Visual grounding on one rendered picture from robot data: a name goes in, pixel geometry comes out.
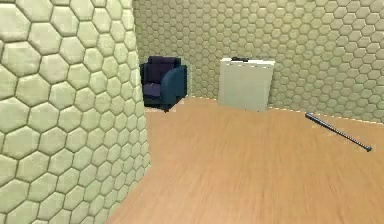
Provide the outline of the white cabinet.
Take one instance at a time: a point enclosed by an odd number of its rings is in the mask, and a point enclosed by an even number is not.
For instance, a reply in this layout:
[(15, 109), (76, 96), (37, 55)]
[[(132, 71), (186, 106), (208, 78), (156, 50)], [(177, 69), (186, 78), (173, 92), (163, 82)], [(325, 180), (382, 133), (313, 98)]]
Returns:
[(222, 106), (262, 112), (267, 109), (275, 62), (220, 60), (217, 102)]

